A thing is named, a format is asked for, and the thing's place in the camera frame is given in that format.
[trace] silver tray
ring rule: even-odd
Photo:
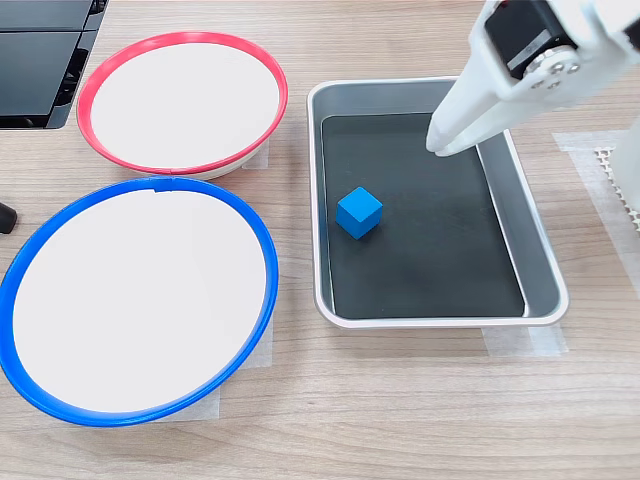
[[[569,306],[567,287],[538,215],[513,142],[509,132],[506,131],[478,145],[476,147],[477,151],[467,151],[466,155],[476,155],[479,159],[479,164],[481,164],[481,168],[478,167],[478,171],[481,172],[482,181],[486,181],[484,188],[488,187],[489,207],[493,206],[495,217],[497,217],[496,225],[499,224],[499,232],[502,237],[498,238],[498,240],[504,241],[504,247],[506,247],[505,255],[508,254],[508,261],[511,263],[514,278],[517,280],[516,288],[519,289],[523,305],[521,314],[487,316],[476,314],[472,308],[471,310],[467,308],[467,310],[464,310],[465,315],[459,315],[455,313],[460,311],[460,308],[457,308],[457,303],[452,304],[451,314],[440,309],[436,310],[440,312],[437,316],[412,314],[409,316],[390,315],[387,318],[384,314],[373,313],[355,318],[354,316],[342,316],[337,312],[336,295],[340,295],[341,292],[335,290],[336,285],[334,285],[334,278],[332,278],[335,274],[332,276],[332,248],[330,248],[329,240],[330,232],[334,232],[331,235],[336,235],[335,231],[332,230],[335,219],[328,218],[327,214],[332,208],[331,202],[334,202],[335,199],[327,199],[326,181],[328,177],[325,171],[323,151],[323,122],[334,117],[351,117],[355,120],[349,120],[349,122],[353,123],[357,122],[358,118],[365,118],[365,116],[384,118],[383,116],[390,115],[411,116],[413,114],[433,113],[454,81],[455,78],[452,77],[441,77],[328,82],[317,86],[309,94],[308,117],[314,296],[320,313],[336,325],[353,329],[543,326],[558,321],[567,311]],[[425,204],[425,212],[428,210],[427,207],[431,209],[429,210],[431,213],[437,211],[434,210],[433,205],[428,206]],[[366,241],[369,243],[358,244],[353,248],[360,249],[358,251],[363,251],[363,255],[366,255],[367,248],[374,248],[372,247],[372,245],[376,245],[374,242],[381,241],[376,240],[375,235],[379,235],[378,238],[382,238],[380,235],[383,234],[375,233],[374,231],[371,234],[371,239]],[[334,236],[332,238],[339,238],[340,242],[349,241],[343,240],[342,237]],[[448,238],[442,238],[440,244],[455,243],[448,242],[448,240]],[[339,261],[344,263],[344,256]],[[475,278],[475,273],[470,275],[469,278]],[[469,280],[469,278],[464,279],[467,285],[469,285],[470,281],[474,281]],[[363,288],[366,288],[366,281],[368,280],[363,278]],[[482,284],[482,280],[479,280],[478,288],[482,288]],[[342,282],[342,288],[344,288],[344,285],[349,284]],[[371,299],[374,296],[379,297],[380,293],[372,291]],[[429,298],[428,291],[425,292],[425,298]],[[366,293],[361,303],[367,303]]]

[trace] red rim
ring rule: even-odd
[[[122,160],[121,158],[113,155],[107,150],[100,140],[95,135],[93,127],[91,125],[91,107],[93,106],[93,100],[95,99],[98,90],[104,83],[104,81],[111,75],[117,68],[124,63],[128,62],[132,58],[142,55],[143,53],[156,50],[158,48],[169,47],[171,45],[180,45],[183,43],[215,43],[218,45],[225,45],[227,47],[237,48],[245,53],[260,60],[273,74],[278,84],[278,91],[280,93],[280,102],[278,104],[278,111],[276,117],[273,120],[271,126],[267,131],[262,134],[251,145],[241,150],[240,152],[231,155],[222,160],[218,160],[206,165],[200,165],[197,167],[189,168],[154,168],[143,167],[140,165],[134,165]],[[258,45],[251,43],[243,38],[234,37],[233,35],[227,35],[224,33],[213,32],[176,32],[167,33],[164,35],[158,35],[157,37],[147,38],[138,43],[128,46],[127,48],[120,50],[118,53],[106,60],[100,65],[95,72],[89,77],[87,82],[78,97],[78,126],[82,135],[100,155],[111,160],[118,165],[137,170],[139,172],[155,173],[161,175],[188,175],[194,173],[203,173],[211,170],[215,170],[220,167],[224,167],[231,163],[234,163],[241,158],[245,157],[256,148],[258,148],[276,129],[280,120],[284,116],[284,111],[287,107],[287,101],[289,98],[287,79],[284,72],[278,62],[264,49]]]

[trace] black device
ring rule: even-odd
[[[545,0],[505,0],[484,27],[509,74],[518,80],[544,51],[562,45],[578,48]]]
[[[59,128],[107,0],[0,0],[0,128]]]

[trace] tray rim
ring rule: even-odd
[[[323,90],[340,85],[375,85],[375,84],[408,84],[417,82],[455,82],[456,76],[440,76],[426,78],[400,78],[400,79],[369,79],[369,80],[334,80],[316,85],[307,96],[307,121],[309,134],[309,186],[310,186],[310,206],[311,206],[311,233],[313,251],[313,297],[316,308],[320,314],[331,323],[354,330],[369,329],[406,329],[406,328],[483,328],[483,327],[535,327],[549,326],[558,322],[569,308],[569,291],[560,271],[558,260],[551,246],[551,241],[542,223],[542,219],[535,205],[535,200],[526,180],[524,169],[518,157],[511,133],[505,130],[501,135],[507,144],[507,148],[513,163],[520,186],[524,193],[527,207],[534,222],[538,239],[542,245],[544,254],[553,273],[556,287],[558,288],[559,301],[556,307],[547,315],[541,317],[434,317],[434,318],[372,318],[362,320],[350,320],[333,313],[326,305],[322,295],[322,272],[320,262],[320,214],[318,202],[318,175],[316,171],[316,141],[315,141],[315,121],[314,121],[314,99]],[[478,156],[482,161],[482,152],[478,150]]]

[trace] black object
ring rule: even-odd
[[[624,33],[629,37],[631,45],[633,45],[636,50],[640,50],[640,18],[631,24]]]
[[[484,24],[509,74],[522,80],[531,61],[561,45],[578,48],[546,0],[506,0]]]
[[[0,233],[11,233],[13,227],[16,226],[18,214],[16,211],[0,203]]]
[[[322,123],[335,313],[521,317],[524,301],[478,154],[428,152],[430,120],[410,114]],[[338,201],[358,186],[384,206],[380,225],[354,240],[335,218]]]
[[[0,0],[0,128],[59,128],[106,0]]]

